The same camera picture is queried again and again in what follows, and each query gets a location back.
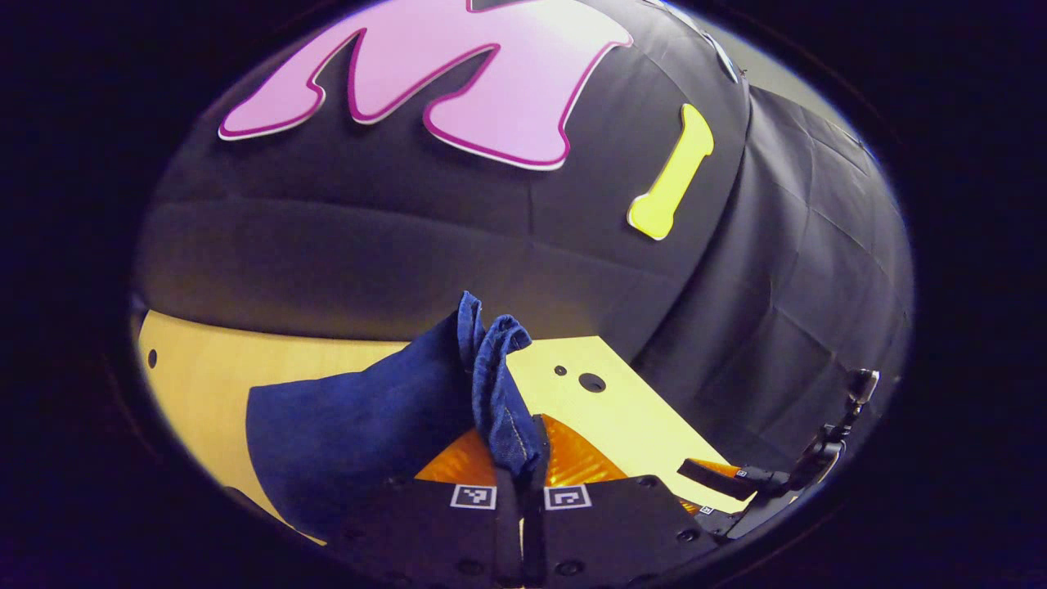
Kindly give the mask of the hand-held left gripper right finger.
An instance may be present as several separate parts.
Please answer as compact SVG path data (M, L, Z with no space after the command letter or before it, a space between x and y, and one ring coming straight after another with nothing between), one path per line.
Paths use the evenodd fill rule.
M658 476L615 474L569 426L533 421L545 459L524 491L524 585L640 588L717 548Z

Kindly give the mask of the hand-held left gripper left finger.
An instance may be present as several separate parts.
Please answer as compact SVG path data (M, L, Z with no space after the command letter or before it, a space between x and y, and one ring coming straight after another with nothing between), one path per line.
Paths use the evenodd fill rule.
M381 588L520 587L512 474L478 432L464 433L415 477L385 481L350 511L343 561Z

